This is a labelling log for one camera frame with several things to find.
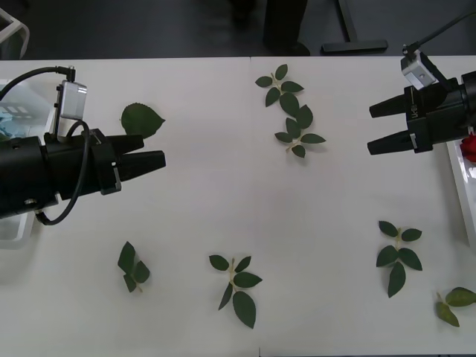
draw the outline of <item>cable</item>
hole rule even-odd
[[[476,11],[472,11],[471,13],[465,13],[463,15],[459,15],[456,19],[451,20],[449,23],[442,26],[438,30],[434,31],[433,33],[430,33],[426,37],[423,37],[423,39],[421,39],[420,41],[416,41],[416,42],[412,43],[411,45],[407,46],[408,53],[412,54],[417,49],[419,49],[422,45],[424,45],[426,42],[434,39],[436,36],[439,36],[441,33],[445,32],[446,30],[448,30],[450,27],[454,26],[458,22],[464,20],[467,17],[473,16],[473,15],[476,15]]]
[[[69,213],[73,209],[74,205],[76,204],[77,199],[80,196],[81,189],[83,188],[84,179],[86,178],[86,170],[87,170],[87,167],[88,167],[89,147],[91,146],[91,136],[89,134],[88,124],[86,124],[86,122],[84,122],[82,120],[78,120],[69,129],[68,134],[66,136],[71,137],[73,135],[74,130],[76,130],[78,126],[82,126],[84,128],[84,132],[83,132],[83,135],[84,135],[84,149],[83,149],[83,161],[81,162],[80,177],[77,180],[76,187],[74,188],[73,195],[71,196],[71,199],[69,200],[68,205],[66,206],[65,210],[56,219],[50,220],[45,215],[45,213],[42,212],[42,211],[36,213],[36,218],[43,225],[57,225],[58,223],[63,221],[64,218],[66,218],[67,215],[69,215]]]
[[[43,73],[58,73],[58,74],[64,74],[68,80],[73,78],[74,80],[74,72],[75,70],[73,68],[66,68],[66,67],[44,67],[44,68],[38,68],[34,69],[32,71],[29,71],[27,73],[22,74],[21,76],[18,76],[14,80],[11,80],[9,83],[3,87],[3,89],[0,91],[0,100],[3,100],[4,96],[17,84],[20,82],[23,82],[24,80],[31,78],[33,76],[37,76],[38,74],[43,74]]]
[[[44,68],[38,68],[34,69],[32,71],[29,71],[25,74],[22,74],[21,76],[18,76],[14,80],[11,80],[5,87],[0,91],[0,100],[3,100],[5,95],[17,84],[20,82],[31,78],[33,76],[36,76],[38,74],[43,74],[43,73],[58,73],[58,74],[64,74],[66,76],[66,79],[69,82],[74,82],[74,78],[76,76],[76,71],[74,68],[66,68],[66,67],[44,67]],[[58,122],[60,120],[59,115],[56,117],[56,123],[55,123],[55,128],[57,131],[57,126]],[[83,184],[84,180],[86,178],[86,171],[88,168],[88,158],[89,158],[89,148],[91,146],[91,136],[89,134],[89,127],[86,122],[82,120],[78,120],[76,123],[73,124],[73,126],[69,129],[68,134],[66,135],[67,137],[71,137],[73,135],[74,130],[77,129],[78,126],[82,126],[84,128],[84,148],[83,148],[83,160],[81,161],[81,168],[80,168],[80,176],[77,180],[76,187],[74,188],[73,195],[71,196],[71,199],[68,202],[68,205],[66,206],[65,210],[56,218],[53,220],[50,220],[45,213],[41,210],[36,214],[36,218],[43,224],[43,225],[57,225],[61,221],[64,220],[64,218],[69,215],[71,210],[73,209],[74,205],[76,204],[77,199],[80,196],[81,190],[83,189]]]

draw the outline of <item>white chair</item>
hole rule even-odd
[[[0,25],[2,23],[7,26],[0,30],[0,60],[20,60],[27,50],[30,31],[25,24],[0,9]]]

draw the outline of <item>leaf sprig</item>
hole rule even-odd
[[[458,321],[456,315],[450,309],[450,306],[463,307],[476,303],[476,294],[471,290],[462,287],[457,287],[451,290],[446,295],[446,303],[443,302],[443,299],[441,298],[440,294],[437,295],[438,301],[436,308],[438,318],[454,327],[459,327],[460,322]]]
[[[223,309],[233,295],[233,308],[238,318],[248,327],[253,328],[256,321],[256,305],[250,295],[246,294],[241,289],[249,289],[259,284],[262,279],[257,275],[244,271],[251,262],[251,257],[243,258],[234,267],[235,258],[231,260],[231,264],[220,255],[210,255],[210,264],[220,271],[228,271],[230,273],[230,280],[223,294],[222,301],[218,310]]]
[[[299,100],[295,93],[304,90],[304,87],[290,80],[281,82],[288,73],[288,65],[280,65],[274,74],[264,76],[257,79],[256,84],[261,88],[268,88],[265,98],[265,105],[280,101],[281,109],[290,117],[286,119],[286,131],[274,134],[277,140],[289,144],[286,152],[291,150],[296,156],[304,158],[306,149],[301,144],[322,144],[326,139],[319,135],[303,132],[308,129],[313,121],[311,109],[304,105],[299,105]]]
[[[418,271],[422,271],[422,263],[419,261],[417,254],[408,248],[400,248],[400,242],[413,242],[422,236],[422,232],[418,229],[410,228],[402,233],[401,228],[396,228],[389,222],[379,221],[379,228],[383,234],[395,238],[395,246],[387,245],[383,248],[377,257],[377,267],[393,264],[390,272],[390,280],[388,282],[388,297],[391,298],[405,285],[406,273],[403,267],[409,266]]]
[[[126,242],[124,247],[122,247],[122,251],[120,251],[118,266],[125,273],[123,278],[129,292],[133,292],[135,288],[142,292],[139,284],[145,283],[149,279],[150,271],[142,260],[139,260],[137,263],[135,261],[135,249],[131,243]]]

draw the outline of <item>leaf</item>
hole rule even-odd
[[[210,255],[208,258],[210,259],[211,266],[216,270],[226,271],[230,266],[228,261],[221,255]]]
[[[387,245],[380,251],[377,257],[377,267],[393,263],[398,257],[399,252],[392,245]]]
[[[402,233],[402,240],[406,242],[413,242],[422,236],[422,232],[418,229],[410,228]]]
[[[218,311],[223,309],[226,306],[226,304],[228,303],[228,301],[230,301],[231,294],[233,294],[233,285],[228,283],[228,286],[226,287],[225,293],[223,294],[222,302],[220,303]]]
[[[148,106],[133,103],[124,109],[120,122],[127,135],[140,134],[147,139],[157,132],[165,120]]]
[[[422,271],[422,263],[419,261],[417,253],[408,248],[399,249],[399,258],[410,268]]]
[[[395,226],[389,222],[379,221],[379,228],[383,234],[387,234],[390,237],[395,238],[396,236],[399,235],[399,232],[397,231]]]
[[[438,302],[437,303],[437,316],[445,321],[446,323],[454,326],[454,327],[459,327],[460,322],[458,321],[457,317],[454,315],[453,312],[451,312],[450,308],[448,305],[445,303]]]
[[[405,268],[400,262],[396,262],[390,272],[390,281],[388,282],[388,297],[391,298],[405,285]]]
[[[135,249],[131,243],[126,242],[122,251],[120,251],[120,256],[118,260],[118,266],[126,274],[132,274],[134,271],[134,258],[135,258]]]
[[[274,76],[276,77],[277,80],[282,80],[286,75],[288,74],[288,65],[280,65],[276,73],[274,73]]]
[[[282,85],[281,85],[281,90],[282,91],[290,91],[291,93],[297,93],[299,91],[302,91],[304,88],[301,87],[300,85],[298,85],[297,83],[295,82],[292,82],[290,80],[284,82]]]
[[[252,273],[238,273],[235,275],[233,278],[233,282],[235,283],[236,286],[240,288],[252,288],[253,286],[256,286],[257,284],[261,283],[263,280],[252,274]]]
[[[291,118],[286,118],[286,130],[294,139],[300,137],[300,127],[298,126],[298,123]]]
[[[305,144],[320,144],[325,143],[326,139],[316,134],[304,134],[300,142]]]
[[[147,279],[149,279],[149,276],[150,276],[150,271],[149,269],[146,267],[146,265],[144,264],[144,262],[142,262],[142,260],[137,263],[137,265],[135,266],[135,269],[134,269],[134,279],[135,281],[137,281],[138,283],[142,284],[142,283],[145,283]]]
[[[283,111],[295,117],[299,110],[299,100],[292,93],[284,93],[280,97],[280,105]]]
[[[252,329],[256,321],[256,306],[250,295],[236,292],[233,295],[233,308],[241,322]]]
[[[129,275],[125,274],[124,281],[126,282],[127,290],[129,290],[129,292],[133,292],[137,286],[134,279],[132,279]]]
[[[295,117],[301,129],[307,129],[312,124],[313,116],[311,109],[308,106],[301,106]]]
[[[453,292],[456,292],[456,291],[462,291],[462,292],[472,292],[471,290],[467,289],[467,288],[462,288],[461,286],[458,286],[457,288],[454,288],[452,291]]]
[[[258,78],[255,83],[261,88],[266,88],[273,84],[273,79],[268,76],[263,76]]]
[[[304,158],[304,156],[306,156],[306,149],[304,149],[302,145],[296,145],[291,150],[296,156],[299,156],[300,158]]]
[[[446,295],[446,303],[449,306],[469,306],[476,302],[476,294],[466,290],[453,290]]]
[[[280,99],[280,90],[276,87],[271,88],[268,90],[268,93],[266,94],[266,99],[265,99],[265,105],[270,106],[273,104],[276,100]]]
[[[241,262],[239,262],[237,267],[235,268],[235,272],[240,273],[241,271],[245,270],[250,265],[250,262],[251,262],[251,257],[243,258]]]
[[[283,143],[291,143],[292,142],[292,136],[288,134],[287,132],[277,132],[274,134],[277,140],[282,141]]]

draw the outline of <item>red rose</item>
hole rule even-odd
[[[476,163],[476,136],[471,134],[466,139],[463,139],[460,148],[464,158]]]

